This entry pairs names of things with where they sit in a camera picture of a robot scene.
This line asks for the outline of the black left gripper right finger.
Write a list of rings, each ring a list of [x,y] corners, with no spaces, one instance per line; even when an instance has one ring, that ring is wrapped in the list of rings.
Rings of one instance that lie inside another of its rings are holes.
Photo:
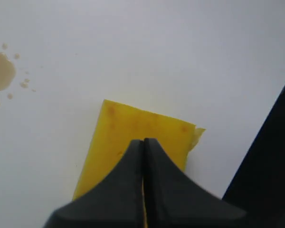
[[[169,158],[159,142],[144,140],[143,188],[150,228],[243,228],[247,213],[204,190]]]

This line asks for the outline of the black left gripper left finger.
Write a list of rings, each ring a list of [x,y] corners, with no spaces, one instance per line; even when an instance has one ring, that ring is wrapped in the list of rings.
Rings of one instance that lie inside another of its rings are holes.
[[[142,228],[143,142],[132,140],[121,160],[89,192],[56,209],[46,228]]]

